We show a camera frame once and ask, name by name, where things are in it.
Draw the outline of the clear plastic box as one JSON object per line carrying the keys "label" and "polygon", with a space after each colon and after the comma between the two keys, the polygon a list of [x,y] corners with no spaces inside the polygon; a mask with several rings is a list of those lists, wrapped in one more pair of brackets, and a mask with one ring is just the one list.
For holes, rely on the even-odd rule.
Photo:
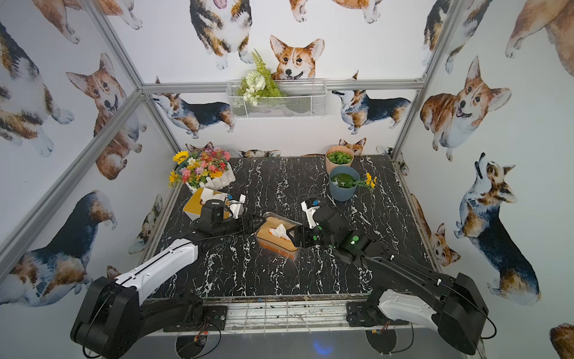
{"label": "clear plastic box", "polygon": [[273,212],[264,213],[263,218],[265,222],[257,232],[255,232],[259,245],[282,257],[295,260],[300,249],[293,245],[287,235],[277,237],[273,235],[270,230],[275,230],[280,225],[284,226],[287,230],[291,230],[293,227],[300,225],[300,223],[284,218]]}

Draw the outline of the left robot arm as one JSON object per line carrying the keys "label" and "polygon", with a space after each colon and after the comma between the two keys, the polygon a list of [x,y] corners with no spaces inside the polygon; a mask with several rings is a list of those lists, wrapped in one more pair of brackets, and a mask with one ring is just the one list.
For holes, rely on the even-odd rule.
{"label": "left robot arm", "polygon": [[200,218],[181,239],[137,268],[116,278],[94,281],[82,302],[70,332],[86,358],[121,358],[142,337],[161,329],[190,323],[200,331],[210,327],[203,300],[195,294],[179,294],[170,299],[148,302],[164,282],[181,269],[195,263],[223,239],[254,231],[257,218],[239,217],[222,200],[208,200]]}

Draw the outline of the orange tissue pack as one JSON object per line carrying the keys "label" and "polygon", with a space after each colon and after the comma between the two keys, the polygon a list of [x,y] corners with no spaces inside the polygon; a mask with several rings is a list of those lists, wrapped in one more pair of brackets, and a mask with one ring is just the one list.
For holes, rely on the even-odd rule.
{"label": "orange tissue pack", "polygon": [[294,260],[297,257],[298,248],[287,235],[287,229],[283,223],[265,223],[257,231],[256,238],[264,249],[267,249],[282,257]]}
{"label": "orange tissue pack", "polygon": [[226,204],[227,194],[220,191],[214,191],[210,188],[201,188],[200,204],[204,205],[209,200],[219,200],[222,201],[224,204]]}

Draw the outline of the light wooden lid board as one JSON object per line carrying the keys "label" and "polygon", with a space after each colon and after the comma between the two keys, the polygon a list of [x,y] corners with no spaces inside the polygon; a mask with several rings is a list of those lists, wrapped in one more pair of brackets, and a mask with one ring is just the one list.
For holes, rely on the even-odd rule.
{"label": "light wooden lid board", "polygon": [[259,244],[275,252],[294,253],[298,248],[288,237],[287,231],[296,227],[291,221],[276,217],[267,217],[265,223],[257,230],[256,238]]}

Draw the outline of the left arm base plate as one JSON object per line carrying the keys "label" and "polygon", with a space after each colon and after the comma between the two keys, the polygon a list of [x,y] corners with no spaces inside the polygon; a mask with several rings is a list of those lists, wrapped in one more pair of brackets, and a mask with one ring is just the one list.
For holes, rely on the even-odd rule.
{"label": "left arm base plate", "polygon": [[163,332],[199,332],[199,331],[222,331],[225,329],[228,307],[224,305],[207,305],[199,309],[193,309],[188,317],[175,325],[167,326]]}

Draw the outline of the yellow bamboo box lid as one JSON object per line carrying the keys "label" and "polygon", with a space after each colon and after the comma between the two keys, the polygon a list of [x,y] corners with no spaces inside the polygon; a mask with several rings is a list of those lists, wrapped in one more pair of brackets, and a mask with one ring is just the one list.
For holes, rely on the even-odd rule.
{"label": "yellow bamboo box lid", "polygon": [[213,191],[210,188],[199,188],[184,206],[183,212],[191,219],[191,221],[194,221],[195,219],[200,218],[203,205],[208,200],[215,199],[222,200],[226,205],[230,203],[226,193]]}

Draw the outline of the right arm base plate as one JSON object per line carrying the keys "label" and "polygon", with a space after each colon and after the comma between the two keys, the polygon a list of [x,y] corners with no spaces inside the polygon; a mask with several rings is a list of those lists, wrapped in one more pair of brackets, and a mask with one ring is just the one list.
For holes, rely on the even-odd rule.
{"label": "right arm base plate", "polygon": [[387,318],[378,307],[367,302],[348,302],[346,308],[346,321],[352,328],[373,328],[390,325],[409,325],[403,320],[391,320]]}

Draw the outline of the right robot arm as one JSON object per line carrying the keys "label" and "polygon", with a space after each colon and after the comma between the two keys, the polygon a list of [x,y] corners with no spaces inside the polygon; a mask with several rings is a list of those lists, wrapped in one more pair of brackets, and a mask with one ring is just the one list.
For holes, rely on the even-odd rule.
{"label": "right robot arm", "polygon": [[288,230],[294,246],[327,249],[343,263],[372,272],[368,299],[348,305],[350,326],[407,322],[436,331],[459,352],[477,353],[488,309],[472,278],[435,272],[396,254],[373,236],[348,227],[339,213],[318,200],[306,200],[301,207],[307,223]]}

